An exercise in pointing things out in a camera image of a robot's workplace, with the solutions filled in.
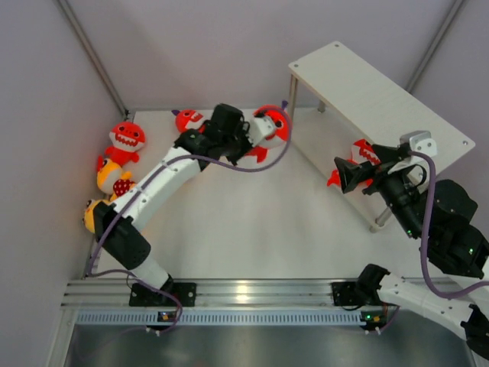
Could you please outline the red shark plush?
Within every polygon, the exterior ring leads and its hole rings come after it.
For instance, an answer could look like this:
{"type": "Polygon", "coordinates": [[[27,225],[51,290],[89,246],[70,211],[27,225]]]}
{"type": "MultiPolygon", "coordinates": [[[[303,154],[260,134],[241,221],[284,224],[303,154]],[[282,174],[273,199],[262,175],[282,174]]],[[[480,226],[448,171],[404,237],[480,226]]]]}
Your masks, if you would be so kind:
{"type": "Polygon", "coordinates": [[[104,155],[121,167],[129,162],[139,162],[138,152],[147,141],[144,130],[129,121],[118,123],[109,132],[109,139],[112,145],[105,149],[104,155]]]}
{"type": "Polygon", "coordinates": [[[208,112],[201,112],[195,109],[172,109],[175,116],[175,126],[179,133],[184,133],[190,129],[203,132],[204,122],[210,118],[208,112]]]}
{"type": "MultiPolygon", "coordinates": [[[[352,144],[351,153],[347,161],[352,164],[362,164],[365,161],[370,162],[372,165],[378,165],[381,163],[378,156],[374,153],[371,143],[366,139],[357,140],[352,144]]],[[[337,187],[341,186],[339,171],[337,168],[331,172],[331,175],[327,180],[326,186],[330,187],[331,185],[335,185],[337,187]]]]}
{"type": "Polygon", "coordinates": [[[286,119],[286,116],[288,116],[288,101],[283,100],[281,102],[280,110],[282,110],[282,112],[270,110],[272,107],[277,108],[276,105],[264,105],[253,112],[254,117],[270,117],[276,127],[276,130],[272,135],[267,136],[257,147],[246,154],[246,156],[256,157],[256,162],[258,163],[261,163],[266,159],[270,149],[285,144],[290,133],[290,124],[286,119]]]}

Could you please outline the red shark plush back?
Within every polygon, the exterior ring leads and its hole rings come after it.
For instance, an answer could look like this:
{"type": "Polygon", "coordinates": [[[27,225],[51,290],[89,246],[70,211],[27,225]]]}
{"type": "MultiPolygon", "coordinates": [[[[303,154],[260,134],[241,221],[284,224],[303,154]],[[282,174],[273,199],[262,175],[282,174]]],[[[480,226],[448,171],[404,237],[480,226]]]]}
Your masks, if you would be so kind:
{"type": "Polygon", "coordinates": [[[190,129],[203,132],[204,122],[210,118],[208,112],[201,112],[195,109],[172,109],[175,116],[175,126],[179,133],[184,133],[190,129]]]}

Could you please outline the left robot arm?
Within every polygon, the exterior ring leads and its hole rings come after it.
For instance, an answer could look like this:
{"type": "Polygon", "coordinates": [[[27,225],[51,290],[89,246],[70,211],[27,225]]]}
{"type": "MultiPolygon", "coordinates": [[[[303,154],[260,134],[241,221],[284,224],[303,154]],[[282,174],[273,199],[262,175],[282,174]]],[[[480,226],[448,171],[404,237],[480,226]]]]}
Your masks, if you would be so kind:
{"type": "Polygon", "coordinates": [[[232,164],[263,138],[263,118],[244,119],[235,107],[219,104],[201,128],[181,133],[161,161],[135,187],[110,204],[94,210],[95,232],[101,247],[121,269],[147,284],[146,295],[156,305],[173,295],[173,279],[151,254],[141,231],[164,202],[212,160],[226,157],[232,164]]]}

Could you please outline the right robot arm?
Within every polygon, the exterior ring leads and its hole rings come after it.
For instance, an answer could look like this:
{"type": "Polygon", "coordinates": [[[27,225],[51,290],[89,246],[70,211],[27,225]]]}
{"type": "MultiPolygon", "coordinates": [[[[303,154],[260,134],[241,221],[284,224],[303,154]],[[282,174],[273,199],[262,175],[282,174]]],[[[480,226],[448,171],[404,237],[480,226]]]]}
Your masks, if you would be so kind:
{"type": "Polygon", "coordinates": [[[379,265],[367,265],[355,282],[361,304],[388,304],[450,330],[488,358],[488,241],[471,224],[478,205],[452,180],[437,180],[433,140],[397,147],[372,145],[377,162],[335,159],[343,193],[365,181],[404,232],[420,243],[425,284],[417,286],[379,265]]]}

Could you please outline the white two-tier shelf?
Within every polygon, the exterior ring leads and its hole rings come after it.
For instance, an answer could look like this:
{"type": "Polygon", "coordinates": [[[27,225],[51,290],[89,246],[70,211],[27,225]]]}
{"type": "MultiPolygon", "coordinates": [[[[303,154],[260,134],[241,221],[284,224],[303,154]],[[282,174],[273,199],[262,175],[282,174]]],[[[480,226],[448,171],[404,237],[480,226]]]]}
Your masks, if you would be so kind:
{"type": "Polygon", "coordinates": [[[342,194],[327,184],[334,159],[349,158],[356,141],[393,147],[403,135],[428,131],[438,148],[437,173],[475,147],[471,138],[338,41],[291,62],[289,71],[293,146],[320,181],[322,202],[335,218],[345,210],[366,230],[400,231],[379,194],[365,196],[360,188],[342,194]]]}

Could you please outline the yellow plush polka-dot left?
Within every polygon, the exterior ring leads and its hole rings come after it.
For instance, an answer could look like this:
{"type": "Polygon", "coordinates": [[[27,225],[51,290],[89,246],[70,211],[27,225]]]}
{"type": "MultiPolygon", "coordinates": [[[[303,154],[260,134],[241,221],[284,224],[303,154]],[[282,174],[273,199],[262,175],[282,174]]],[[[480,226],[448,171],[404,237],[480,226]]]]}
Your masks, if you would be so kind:
{"type": "Polygon", "coordinates": [[[132,190],[136,183],[132,180],[132,173],[124,171],[122,167],[109,158],[99,156],[96,166],[97,187],[113,201],[132,190]]]}

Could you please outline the yellow plush polka-dot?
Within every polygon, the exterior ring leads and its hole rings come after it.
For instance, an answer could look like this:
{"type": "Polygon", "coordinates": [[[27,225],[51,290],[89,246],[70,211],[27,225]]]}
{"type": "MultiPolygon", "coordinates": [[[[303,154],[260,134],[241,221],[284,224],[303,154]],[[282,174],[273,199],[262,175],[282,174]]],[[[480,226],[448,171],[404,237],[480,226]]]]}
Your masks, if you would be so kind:
{"type": "Polygon", "coordinates": [[[122,167],[109,158],[99,156],[96,166],[97,187],[113,201],[132,190],[136,183],[132,180],[132,173],[124,171],[122,167]]]}
{"type": "Polygon", "coordinates": [[[92,233],[95,233],[95,223],[94,223],[94,214],[93,210],[99,203],[109,204],[109,201],[106,199],[90,199],[86,204],[86,208],[84,210],[82,222],[83,225],[92,233]]]}

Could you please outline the yellow plush polka-dot front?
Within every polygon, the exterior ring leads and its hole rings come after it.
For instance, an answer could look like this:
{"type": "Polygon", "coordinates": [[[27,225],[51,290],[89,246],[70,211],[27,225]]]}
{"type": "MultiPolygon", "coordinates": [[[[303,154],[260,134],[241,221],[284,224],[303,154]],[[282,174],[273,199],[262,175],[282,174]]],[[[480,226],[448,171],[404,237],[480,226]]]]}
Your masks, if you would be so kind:
{"type": "Polygon", "coordinates": [[[109,201],[106,199],[90,199],[86,204],[86,208],[84,210],[82,222],[83,225],[92,233],[95,233],[95,223],[94,223],[94,214],[93,210],[99,203],[109,204],[109,201]]]}

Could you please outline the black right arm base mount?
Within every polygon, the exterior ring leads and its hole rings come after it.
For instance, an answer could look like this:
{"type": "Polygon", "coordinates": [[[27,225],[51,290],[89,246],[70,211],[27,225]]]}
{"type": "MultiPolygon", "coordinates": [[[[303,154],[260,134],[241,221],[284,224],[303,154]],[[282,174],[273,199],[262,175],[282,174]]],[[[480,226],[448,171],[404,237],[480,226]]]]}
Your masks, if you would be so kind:
{"type": "Polygon", "coordinates": [[[337,281],[331,283],[333,304],[347,309],[363,306],[381,306],[382,301],[375,289],[363,287],[356,281],[337,281]]]}

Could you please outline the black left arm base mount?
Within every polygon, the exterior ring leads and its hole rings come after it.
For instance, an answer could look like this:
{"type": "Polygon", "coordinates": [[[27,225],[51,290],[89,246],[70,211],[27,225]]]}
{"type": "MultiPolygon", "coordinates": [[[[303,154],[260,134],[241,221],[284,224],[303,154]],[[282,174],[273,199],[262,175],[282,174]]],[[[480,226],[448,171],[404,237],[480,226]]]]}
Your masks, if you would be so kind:
{"type": "MultiPolygon", "coordinates": [[[[197,284],[193,282],[176,282],[167,291],[176,298],[183,307],[194,307],[197,284]]],[[[131,286],[131,295],[128,302],[130,307],[170,307],[176,305],[173,299],[152,291],[139,283],[131,286]]]]}

